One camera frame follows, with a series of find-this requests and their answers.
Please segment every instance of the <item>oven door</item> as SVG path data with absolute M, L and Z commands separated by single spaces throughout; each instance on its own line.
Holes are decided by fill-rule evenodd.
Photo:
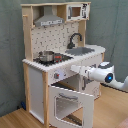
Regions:
M 81 125 L 64 120 L 82 107 Z M 49 86 L 49 122 L 57 128 L 92 128 L 94 97 L 55 86 Z
M 67 21 L 82 19 L 83 4 L 67 5 Z

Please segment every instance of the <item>burner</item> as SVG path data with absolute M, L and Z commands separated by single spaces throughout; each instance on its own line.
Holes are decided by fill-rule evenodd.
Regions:
M 70 56 L 66 56 L 66 55 L 63 55 L 63 54 L 59 54 L 62 56 L 62 58 L 60 60 L 53 60 L 53 61 L 49 61 L 49 62 L 43 62 L 41 61 L 39 58 L 36 58 L 36 59 L 33 59 L 34 62 L 37 62 L 39 64 L 42 64 L 46 67 L 48 66 L 52 66 L 52 65 L 55 65 L 55 64 L 58 64 L 58 63 L 61 63 L 61 62 L 64 62 L 64 61 L 67 61 L 67 60 L 70 60 L 70 59 L 73 59 L 73 57 L 70 57 Z

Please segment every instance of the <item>wooden play kitchen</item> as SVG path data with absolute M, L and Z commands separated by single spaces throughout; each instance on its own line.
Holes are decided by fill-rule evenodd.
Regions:
M 105 49 L 85 44 L 90 2 L 22 6 L 26 109 L 46 128 L 92 128 L 100 83 L 70 70 L 95 66 Z M 73 112 L 83 109 L 82 119 Z

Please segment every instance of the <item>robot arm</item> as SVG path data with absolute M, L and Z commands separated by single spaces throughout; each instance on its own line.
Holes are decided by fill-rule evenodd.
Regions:
M 87 79 L 95 80 L 113 88 L 128 92 L 128 76 L 124 83 L 117 82 L 114 74 L 114 66 L 109 62 L 101 63 L 98 68 L 72 65 L 71 70 L 85 76 Z

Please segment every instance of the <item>backsplash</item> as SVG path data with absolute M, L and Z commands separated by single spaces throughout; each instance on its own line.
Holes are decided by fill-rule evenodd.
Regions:
M 44 50 L 66 50 L 70 43 L 70 37 L 78 33 L 79 22 L 35 27 L 31 31 L 33 57 Z M 73 38 L 73 43 L 78 46 L 78 36 Z

